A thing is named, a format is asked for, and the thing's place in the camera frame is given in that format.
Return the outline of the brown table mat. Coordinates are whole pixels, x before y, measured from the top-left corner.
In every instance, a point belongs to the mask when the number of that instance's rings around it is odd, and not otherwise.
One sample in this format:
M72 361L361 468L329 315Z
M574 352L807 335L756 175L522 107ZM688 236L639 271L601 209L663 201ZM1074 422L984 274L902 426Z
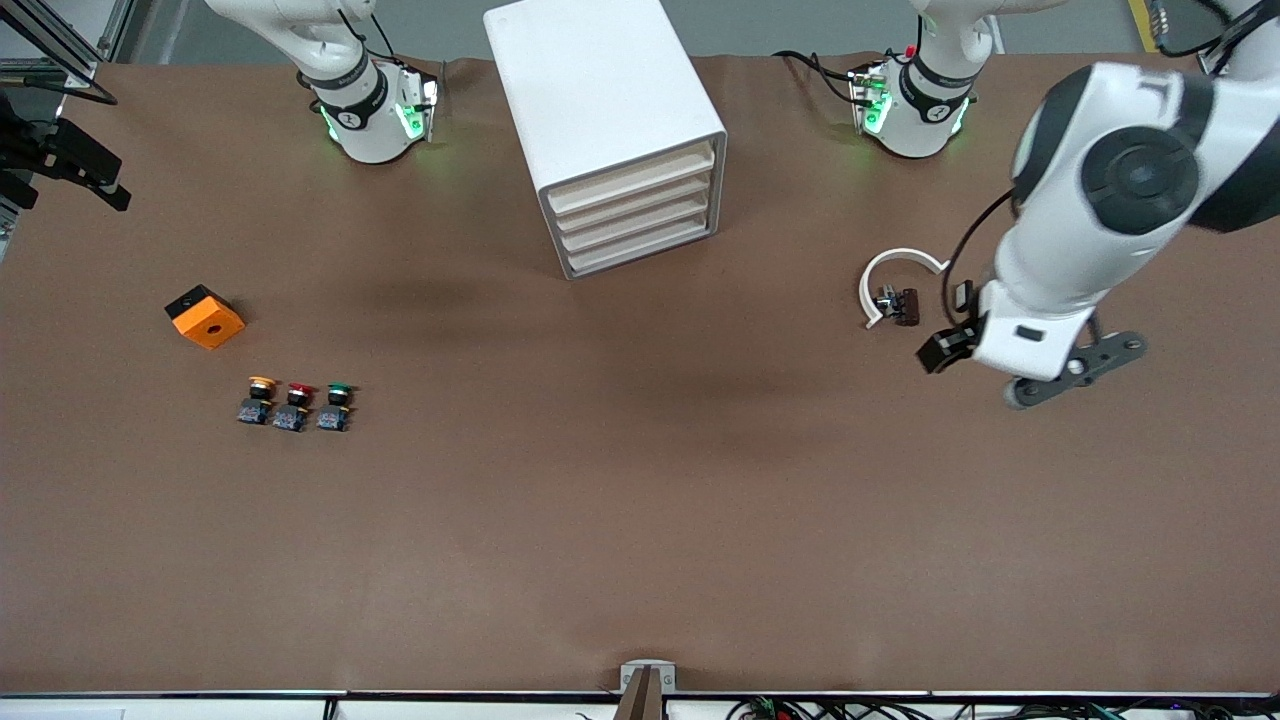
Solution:
M1280 691L1280 219L1108 296L1148 354L1014 411L947 252L1079 56L1004 56L929 161L787 61L696 60L719 232L561 270L495 68L348 161L284 67L116 65L67 115L131 209L45 184L0 263L0 692L513 691L666 659L703 691ZM164 307L207 286L219 348ZM237 420L276 382L264 427ZM302 432L271 427L289 383ZM346 432L315 427L355 387Z

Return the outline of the aluminium frame profile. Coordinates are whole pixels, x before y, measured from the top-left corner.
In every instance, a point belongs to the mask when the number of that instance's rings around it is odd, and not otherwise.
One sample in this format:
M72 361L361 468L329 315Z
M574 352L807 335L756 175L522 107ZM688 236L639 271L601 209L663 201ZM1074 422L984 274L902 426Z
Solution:
M115 61L138 0L0 0L0 77L88 88Z

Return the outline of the yellow push button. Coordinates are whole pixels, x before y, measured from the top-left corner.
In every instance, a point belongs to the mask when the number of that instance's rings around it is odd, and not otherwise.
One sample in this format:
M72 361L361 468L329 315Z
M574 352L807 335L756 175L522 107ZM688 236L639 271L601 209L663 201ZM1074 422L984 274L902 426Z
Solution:
M276 382L264 375L251 375L248 395L239 404L237 420L250 425L264 427L274 407Z

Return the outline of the grey metal bracket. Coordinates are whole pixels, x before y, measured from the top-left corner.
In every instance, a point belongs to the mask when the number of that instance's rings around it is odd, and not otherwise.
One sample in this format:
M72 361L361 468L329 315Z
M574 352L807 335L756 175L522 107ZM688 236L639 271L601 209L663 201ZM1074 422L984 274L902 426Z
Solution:
M673 694L678 691L677 667L662 659L634 659L620 666L620 692L625 693L632 680L648 678L648 685L655 687L660 694Z

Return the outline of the orange black button enclosure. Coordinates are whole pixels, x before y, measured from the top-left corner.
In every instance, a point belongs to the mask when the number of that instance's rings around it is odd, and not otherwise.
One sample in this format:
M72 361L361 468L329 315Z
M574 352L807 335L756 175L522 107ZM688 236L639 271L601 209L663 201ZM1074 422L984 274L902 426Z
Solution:
M177 332L202 348L219 348L246 328L229 302L205 284L188 290L164 310Z

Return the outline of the white semicircular clamp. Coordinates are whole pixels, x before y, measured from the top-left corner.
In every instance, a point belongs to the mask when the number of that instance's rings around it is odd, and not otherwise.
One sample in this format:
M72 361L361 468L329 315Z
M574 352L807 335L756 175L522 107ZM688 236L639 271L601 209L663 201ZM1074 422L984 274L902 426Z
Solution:
M864 265L856 287L858 301L861 306L863 314L865 315L864 328L868 331L874 328L879 322L882 322L886 318L893 320L893 318L891 316L881 315L879 310L876 307L873 302L876 295L872 293L872 287L870 287L870 278L873 272L884 263L891 263L891 261L914 263L916 265L924 266L936 275L942 274L943 270L950 269L952 265L952 261L950 260L940 260L938 258L934 258L928 252L910 247L890 249L873 256L867 263L867 265Z

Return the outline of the red push button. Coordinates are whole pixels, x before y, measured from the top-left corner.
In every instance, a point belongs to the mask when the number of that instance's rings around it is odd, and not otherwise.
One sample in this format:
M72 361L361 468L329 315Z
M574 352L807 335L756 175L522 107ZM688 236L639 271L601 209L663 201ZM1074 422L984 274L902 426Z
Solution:
M285 402L271 415L271 427L288 432L302 432L310 414L316 388L305 383L289 383Z

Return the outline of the green push button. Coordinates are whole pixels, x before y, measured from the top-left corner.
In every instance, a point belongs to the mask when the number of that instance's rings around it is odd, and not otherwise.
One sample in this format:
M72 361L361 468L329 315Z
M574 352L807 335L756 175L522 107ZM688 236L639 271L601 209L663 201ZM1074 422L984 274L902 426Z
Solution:
M326 402L317 410L315 427L320 430L346 432L352 413L349 405L353 393L353 386L330 383L326 387Z

